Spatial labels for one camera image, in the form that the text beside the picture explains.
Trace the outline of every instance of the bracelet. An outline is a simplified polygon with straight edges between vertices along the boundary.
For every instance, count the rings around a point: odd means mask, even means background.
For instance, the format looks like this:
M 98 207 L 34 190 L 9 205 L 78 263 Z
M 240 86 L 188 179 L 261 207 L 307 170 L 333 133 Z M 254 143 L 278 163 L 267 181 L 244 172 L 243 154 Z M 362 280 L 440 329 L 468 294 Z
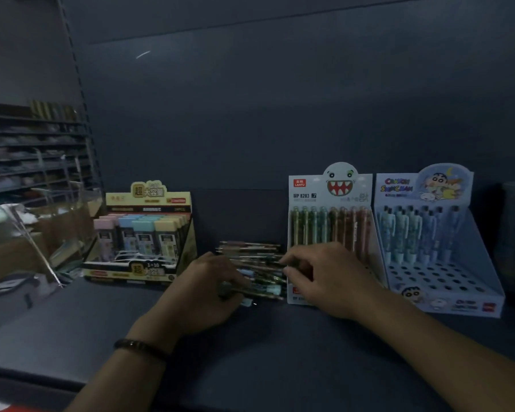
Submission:
M 126 338 L 119 339 L 115 343 L 114 347 L 115 347 L 115 349 L 125 348 L 127 350 L 146 353 L 146 354 L 153 356 L 154 358 L 157 358 L 158 360 L 165 361 L 166 363 L 168 362 L 168 360 L 170 360 L 170 354 L 165 353 L 156 347 L 150 346 L 147 343 L 144 343 L 142 341 L 137 341 L 134 339 L 126 339 Z

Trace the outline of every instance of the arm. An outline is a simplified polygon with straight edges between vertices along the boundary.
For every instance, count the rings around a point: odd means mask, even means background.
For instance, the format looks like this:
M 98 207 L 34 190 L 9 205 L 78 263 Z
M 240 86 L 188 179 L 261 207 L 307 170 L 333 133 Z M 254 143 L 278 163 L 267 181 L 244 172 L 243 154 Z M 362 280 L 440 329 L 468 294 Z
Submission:
M 187 334 L 224 322 L 243 296 L 226 301 L 218 284 L 250 282 L 224 256 L 207 253 L 177 277 L 149 312 L 139 318 L 126 338 L 143 341 L 171 353 Z M 75 397 L 65 412 L 144 412 L 157 392 L 166 364 L 144 353 L 119 349 Z
M 282 262 L 309 302 L 377 334 L 456 411 L 515 412 L 514 361 L 383 289 L 339 243 L 296 246 Z

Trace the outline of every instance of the red logo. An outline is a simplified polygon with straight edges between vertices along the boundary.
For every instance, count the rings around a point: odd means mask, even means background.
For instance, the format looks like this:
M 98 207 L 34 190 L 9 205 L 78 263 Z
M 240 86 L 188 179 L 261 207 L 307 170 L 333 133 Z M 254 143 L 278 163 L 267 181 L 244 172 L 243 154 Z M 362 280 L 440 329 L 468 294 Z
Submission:
M 485 302 L 483 304 L 483 312 L 494 312 L 496 304 L 494 302 Z

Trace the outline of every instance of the hand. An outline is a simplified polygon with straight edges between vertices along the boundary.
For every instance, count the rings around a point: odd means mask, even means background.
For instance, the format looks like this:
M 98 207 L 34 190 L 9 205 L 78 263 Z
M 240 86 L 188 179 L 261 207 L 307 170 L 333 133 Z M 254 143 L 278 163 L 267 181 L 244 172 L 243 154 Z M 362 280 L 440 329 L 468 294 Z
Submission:
M 244 298 L 236 293 L 227 300 L 220 299 L 221 282 L 251 285 L 226 256 L 208 252 L 199 257 L 176 277 L 155 306 L 136 321 L 127 338 L 140 339 L 171 352 L 184 335 L 221 324 Z
M 337 242 L 296 245 L 280 262 L 289 265 L 284 273 L 305 299 L 338 318 L 361 320 L 385 291 L 355 254 Z

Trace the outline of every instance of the pen display stand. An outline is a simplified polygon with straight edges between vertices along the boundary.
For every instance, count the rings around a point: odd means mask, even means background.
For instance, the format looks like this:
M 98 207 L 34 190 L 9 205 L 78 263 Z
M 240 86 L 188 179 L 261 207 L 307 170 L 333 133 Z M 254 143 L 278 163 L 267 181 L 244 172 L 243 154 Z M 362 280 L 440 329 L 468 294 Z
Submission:
M 341 242 L 387 287 L 371 211 L 372 174 L 337 162 L 322 175 L 288 177 L 288 248 L 296 244 Z M 288 281 L 289 304 L 309 305 Z
M 82 264 L 86 279 L 168 284 L 197 257 L 189 192 L 168 192 L 160 181 L 135 182 L 130 192 L 107 193 L 106 205 L 108 215 L 94 225 L 110 229 L 97 231 Z M 126 225 L 115 220 L 130 221 L 130 217 L 137 222 L 126 233 Z M 180 217 L 183 225 L 178 225 Z M 170 225 L 179 228 L 160 230 L 160 226 Z
M 499 318 L 504 291 L 468 206 L 473 173 L 378 173 L 374 217 L 389 288 L 422 311 Z

